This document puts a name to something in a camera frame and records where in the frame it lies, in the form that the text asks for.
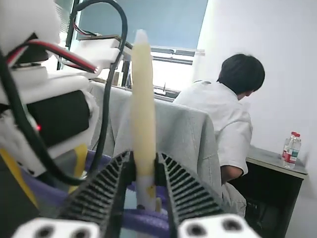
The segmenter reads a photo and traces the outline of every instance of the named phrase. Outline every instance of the black wire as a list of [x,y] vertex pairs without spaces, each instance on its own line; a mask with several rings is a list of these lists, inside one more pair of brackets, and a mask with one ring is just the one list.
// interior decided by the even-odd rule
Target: black wire
[[24,134],[26,140],[30,144],[36,156],[39,158],[43,166],[47,171],[58,178],[60,181],[71,184],[79,185],[83,180],[80,178],[75,178],[65,174],[60,168],[54,163],[53,159],[50,157],[47,148],[42,141],[42,139],[35,132],[31,126],[29,120],[27,119],[26,112],[22,106],[22,102],[19,97],[19,93],[15,82],[11,76],[9,68],[6,64],[6,59],[0,50],[0,79],[2,87],[7,96],[10,108],[12,110],[15,123],[19,126],[22,133]]
[[[72,15],[77,14],[78,11],[83,10],[87,6],[94,3],[98,3],[98,2],[109,3],[119,12],[121,20],[122,20],[122,34],[121,34],[121,39],[119,43],[119,55],[117,56],[115,62],[111,64],[110,66],[110,72],[109,72],[108,80],[105,86],[103,119],[102,119],[102,126],[101,126],[101,131],[99,136],[99,143],[98,143],[96,153],[95,153],[89,172],[92,172],[98,168],[98,164],[103,154],[103,148],[106,141],[106,129],[107,129],[107,123],[108,123],[109,96],[110,96],[111,82],[113,79],[114,71],[123,53],[126,37],[127,37],[127,31],[128,31],[126,15],[123,9],[120,7],[120,5],[118,5],[118,3],[115,2],[114,0],[87,0],[77,5],[76,10],[72,12]],[[10,71],[6,64],[6,59],[1,50],[0,50],[0,80],[1,80],[2,87],[5,91],[5,94],[8,98],[8,102],[10,104],[10,108],[12,110],[15,123],[21,129],[30,147],[32,148],[36,156],[39,158],[43,166],[47,169],[47,171],[50,174],[52,174],[54,177],[56,177],[58,180],[60,180],[61,182],[69,184],[69,185],[79,185],[81,182],[83,182],[84,179],[71,177],[65,174],[54,163],[53,159],[48,154],[48,151],[44,142],[35,132],[29,120],[27,119],[26,112],[24,111],[22,102],[20,100],[17,87],[10,74]]]
[[91,166],[90,166],[90,169],[88,172],[88,176],[89,176],[89,174],[91,174],[93,171],[95,171],[98,168],[101,157],[103,155],[105,141],[106,141],[107,126],[108,126],[109,98],[110,98],[111,83],[112,83],[112,79],[114,76],[114,71],[119,64],[121,55],[123,53],[125,42],[127,39],[127,34],[128,34],[127,17],[125,15],[123,9],[120,7],[120,5],[114,0],[87,0],[87,1],[84,1],[76,6],[74,12],[72,12],[72,14],[71,14],[71,17],[74,18],[78,11],[82,11],[86,7],[88,7],[92,4],[95,4],[95,3],[99,3],[99,2],[109,3],[111,6],[113,6],[118,11],[118,13],[120,14],[120,17],[121,17],[121,21],[122,21],[122,30],[121,30],[120,43],[118,46],[119,54],[118,54],[117,58],[115,59],[115,62],[112,63],[110,66],[108,79],[107,79],[106,85],[105,85],[104,100],[103,100],[102,125],[101,125],[100,135],[99,135],[99,139],[98,139],[98,145],[96,148],[94,159],[91,163]]

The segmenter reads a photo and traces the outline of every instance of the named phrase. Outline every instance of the desk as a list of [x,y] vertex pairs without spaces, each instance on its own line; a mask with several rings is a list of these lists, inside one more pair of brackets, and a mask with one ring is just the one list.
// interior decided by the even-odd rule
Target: desk
[[247,164],[249,173],[230,183],[248,202],[271,208],[261,212],[270,220],[270,225],[259,232],[262,237],[285,237],[302,181],[308,175],[303,163],[298,160],[294,169],[287,169],[279,154],[251,147]]

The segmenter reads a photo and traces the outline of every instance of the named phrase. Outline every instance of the window blind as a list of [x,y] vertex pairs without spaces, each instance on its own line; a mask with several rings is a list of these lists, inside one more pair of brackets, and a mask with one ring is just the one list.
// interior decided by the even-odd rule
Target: window blind
[[69,16],[73,6],[73,0],[55,0],[56,10],[60,18],[61,40],[66,40],[69,25]]
[[[117,0],[128,18],[128,41],[146,30],[152,46],[195,49],[208,0]],[[121,34],[121,19],[109,4],[81,12],[79,27],[103,35]]]

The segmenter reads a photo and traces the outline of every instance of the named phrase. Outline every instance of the water bottle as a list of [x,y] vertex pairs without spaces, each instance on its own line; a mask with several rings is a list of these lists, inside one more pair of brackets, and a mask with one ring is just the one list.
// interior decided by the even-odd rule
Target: water bottle
[[284,149],[283,149],[283,153],[282,153],[282,157],[281,157],[282,160],[284,160],[285,154],[286,154],[286,151],[287,151],[288,144],[289,144],[289,142],[291,141],[291,139],[292,139],[293,137],[295,137],[295,134],[296,134],[296,132],[295,132],[295,131],[292,131],[291,137],[285,139]]
[[298,158],[299,150],[301,148],[300,134],[296,133],[288,143],[286,154],[284,156],[283,164],[286,168],[293,169]]

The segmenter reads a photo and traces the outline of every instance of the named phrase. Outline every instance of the white shirt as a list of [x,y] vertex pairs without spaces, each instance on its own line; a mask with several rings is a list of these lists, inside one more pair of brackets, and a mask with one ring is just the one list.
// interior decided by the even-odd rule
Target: white shirt
[[220,166],[235,166],[248,172],[252,124],[237,95],[221,83],[196,82],[183,90],[174,103],[207,112],[213,122]]

